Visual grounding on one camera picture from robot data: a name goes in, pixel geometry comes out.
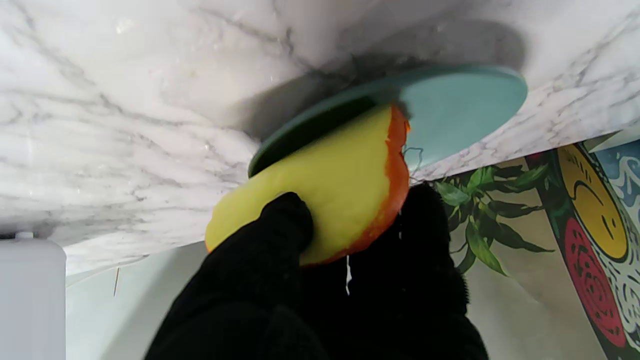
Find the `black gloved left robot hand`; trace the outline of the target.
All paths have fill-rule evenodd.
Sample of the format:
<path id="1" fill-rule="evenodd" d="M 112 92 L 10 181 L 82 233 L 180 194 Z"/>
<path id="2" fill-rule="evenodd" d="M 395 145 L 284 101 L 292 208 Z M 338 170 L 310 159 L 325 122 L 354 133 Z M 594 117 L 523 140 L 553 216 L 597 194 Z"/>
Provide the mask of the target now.
<path id="1" fill-rule="evenodd" d="M 313 218 L 297 194 L 206 256 L 146 360 L 487 360 L 450 255 L 444 203 L 410 187 L 391 227 L 349 260 L 302 268 Z"/>

